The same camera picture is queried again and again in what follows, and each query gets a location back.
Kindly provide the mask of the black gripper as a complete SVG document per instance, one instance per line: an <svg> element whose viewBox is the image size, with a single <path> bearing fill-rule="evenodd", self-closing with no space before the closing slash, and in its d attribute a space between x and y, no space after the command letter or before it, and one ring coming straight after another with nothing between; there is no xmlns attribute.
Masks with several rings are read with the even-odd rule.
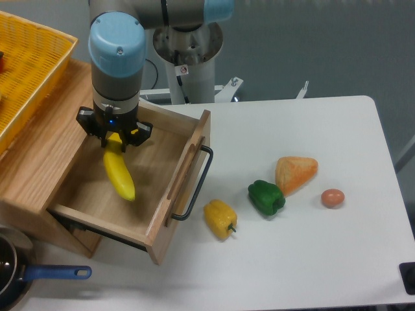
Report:
<svg viewBox="0 0 415 311"><path fill-rule="evenodd" d="M139 146L152 134L153 124L139 122L137 119L138 101L116 101L109 103L93 102L93 109L81 106L76 120L89 135L97 137L101 147L107 145L108 132L116 132L121 139L121 151L128 145Z"/></svg>

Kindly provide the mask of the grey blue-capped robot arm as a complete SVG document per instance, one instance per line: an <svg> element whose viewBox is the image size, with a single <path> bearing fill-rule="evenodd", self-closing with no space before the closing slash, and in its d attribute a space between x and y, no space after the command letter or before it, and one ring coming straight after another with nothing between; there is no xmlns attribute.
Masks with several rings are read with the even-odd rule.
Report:
<svg viewBox="0 0 415 311"><path fill-rule="evenodd" d="M147 30L165 62L172 102L213 102L215 58L223 45L219 23L234 7L233 1L90 1L93 107L78 111L84 131L102 145L116 133L122 147L150 137L152 125L137 116Z"/></svg>

